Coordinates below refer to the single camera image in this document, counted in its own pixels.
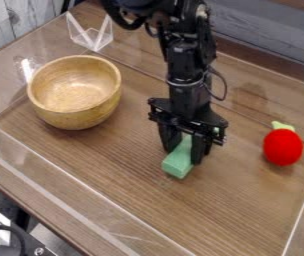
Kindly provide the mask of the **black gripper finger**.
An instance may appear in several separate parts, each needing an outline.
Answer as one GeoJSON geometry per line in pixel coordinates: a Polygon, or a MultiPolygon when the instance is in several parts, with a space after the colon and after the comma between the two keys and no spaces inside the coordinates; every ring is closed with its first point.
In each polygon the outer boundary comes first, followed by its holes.
{"type": "Polygon", "coordinates": [[[209,154],[212,147],[212,138],[202,134],[191,135],[190,161],[193,165],[198,165],[205,155],[209,154]]]}
{"type": "Polygon", "coordinates": [[[175,126],[158,124],[158,135],[163,150],[170,153],[181,142],[181,131],[175,126]]]}

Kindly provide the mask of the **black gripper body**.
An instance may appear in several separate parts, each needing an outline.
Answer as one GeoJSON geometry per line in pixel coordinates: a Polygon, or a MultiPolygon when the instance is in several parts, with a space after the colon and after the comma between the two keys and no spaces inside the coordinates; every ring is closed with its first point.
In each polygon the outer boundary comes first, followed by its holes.
{"type": "Polygon", "coordinates": [[[212,142],[222,145],[228,121],[210,108],[210,82],[202,81],[186,86],[169,86],[166,98],[149,98],[149,119],[158,124],[175,126],[193,135],[202,134],[212,142]]]}

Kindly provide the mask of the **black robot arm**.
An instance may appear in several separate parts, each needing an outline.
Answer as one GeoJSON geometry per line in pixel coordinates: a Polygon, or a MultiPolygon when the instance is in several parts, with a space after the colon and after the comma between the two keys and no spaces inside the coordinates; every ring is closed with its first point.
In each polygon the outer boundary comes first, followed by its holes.
{"type": "Polygon", "coordinates": [[[149,119],[157,123],[163,150],[171,152],[190,135],[190,163],[197,165],[225,139],[228,121],[210,108],[216,42],[205,0],[99,0],[125,30],[143,28],[158,40],[166,63],[169,96],[150,98],[149,119]]]}

